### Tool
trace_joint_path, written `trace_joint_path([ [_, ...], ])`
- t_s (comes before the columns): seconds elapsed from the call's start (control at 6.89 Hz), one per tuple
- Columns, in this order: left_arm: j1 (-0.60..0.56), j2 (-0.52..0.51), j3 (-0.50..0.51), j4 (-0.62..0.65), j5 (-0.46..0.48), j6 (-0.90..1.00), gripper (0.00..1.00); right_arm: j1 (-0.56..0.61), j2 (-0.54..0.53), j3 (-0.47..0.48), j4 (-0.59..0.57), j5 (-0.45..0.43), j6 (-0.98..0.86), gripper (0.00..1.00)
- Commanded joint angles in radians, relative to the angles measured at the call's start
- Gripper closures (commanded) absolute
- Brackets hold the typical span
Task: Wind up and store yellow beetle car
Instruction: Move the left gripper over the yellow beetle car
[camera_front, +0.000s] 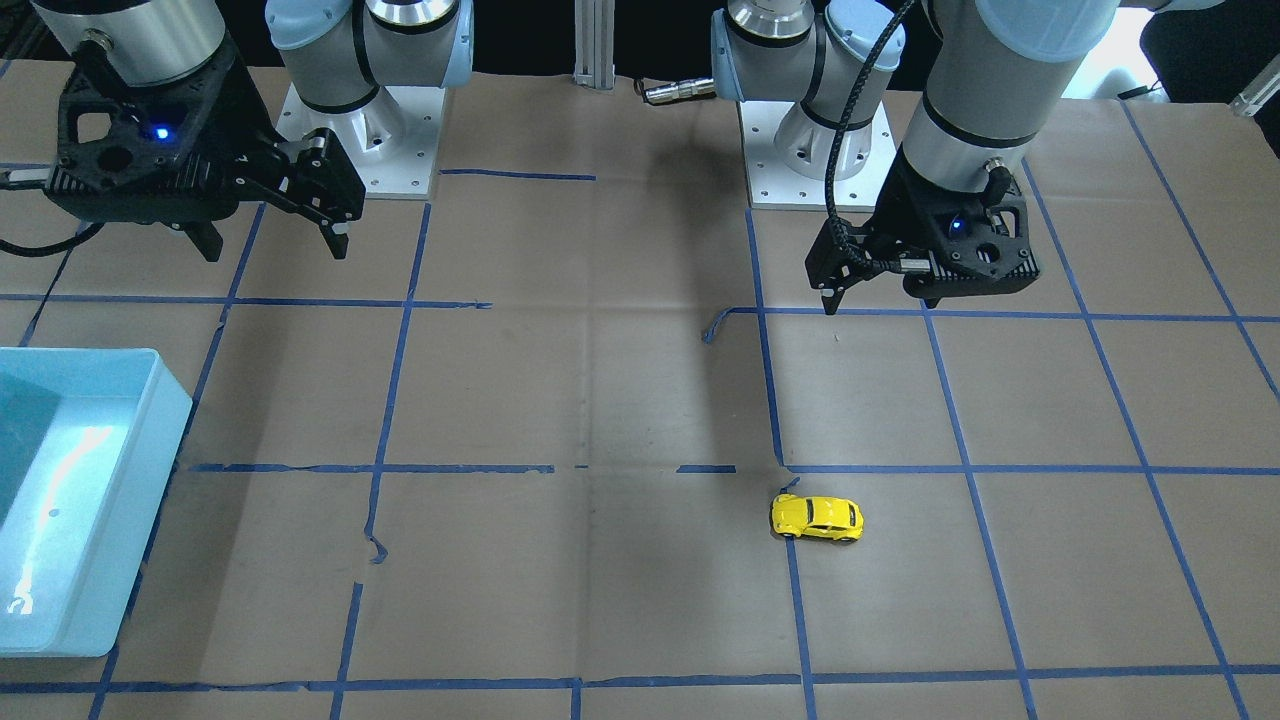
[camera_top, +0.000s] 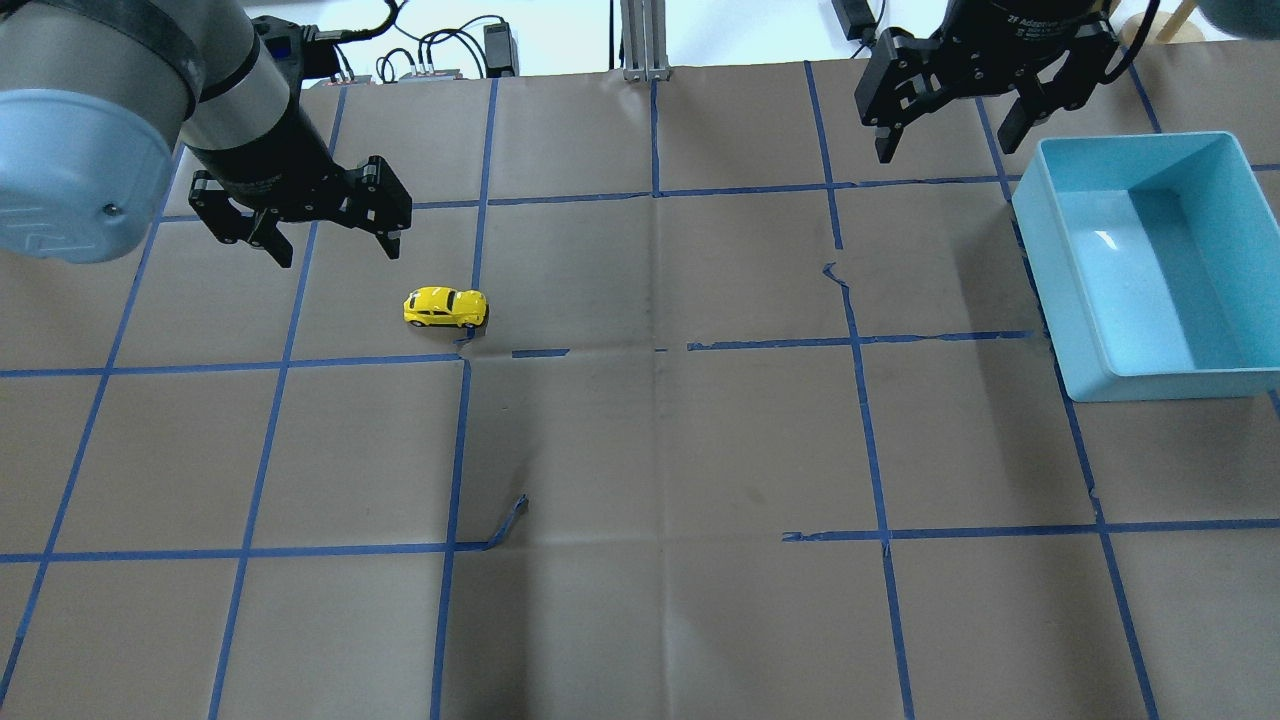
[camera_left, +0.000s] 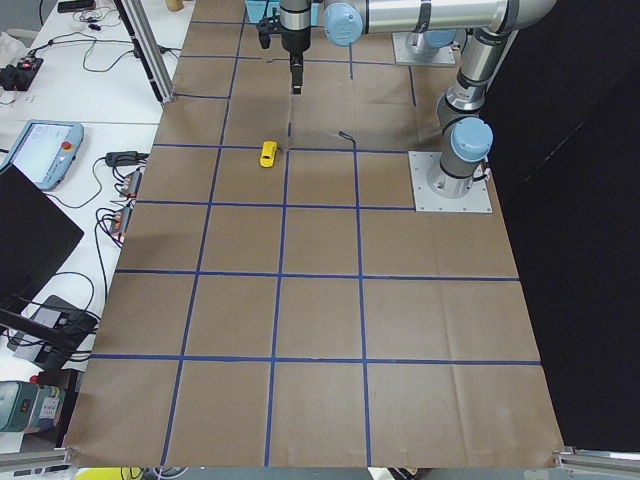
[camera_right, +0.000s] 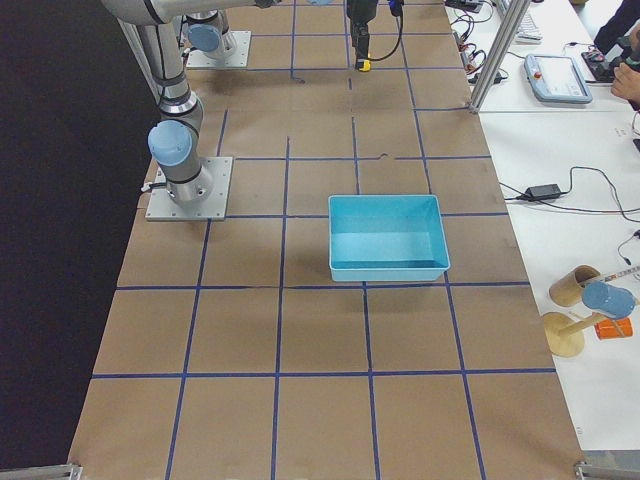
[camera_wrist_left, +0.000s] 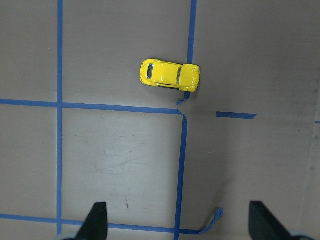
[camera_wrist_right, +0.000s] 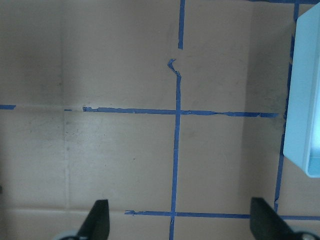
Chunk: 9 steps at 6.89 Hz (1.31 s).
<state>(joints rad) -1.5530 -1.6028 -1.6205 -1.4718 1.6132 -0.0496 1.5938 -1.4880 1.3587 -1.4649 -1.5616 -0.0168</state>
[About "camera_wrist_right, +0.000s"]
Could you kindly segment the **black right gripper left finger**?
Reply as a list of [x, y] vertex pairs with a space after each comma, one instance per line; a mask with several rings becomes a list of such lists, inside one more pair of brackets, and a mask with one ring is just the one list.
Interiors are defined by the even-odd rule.
[[76, 234], [77, 240], [107, 240], [110, 234], [110, 212], [107, 199], [96, 200]]

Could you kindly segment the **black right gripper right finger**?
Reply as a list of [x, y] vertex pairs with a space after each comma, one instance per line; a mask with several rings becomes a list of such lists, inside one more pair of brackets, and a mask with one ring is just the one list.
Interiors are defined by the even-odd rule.
[[261, 197], [250, 202], [250, 231], [255, 240], [302, 240], [302, 232], [294, 232]]

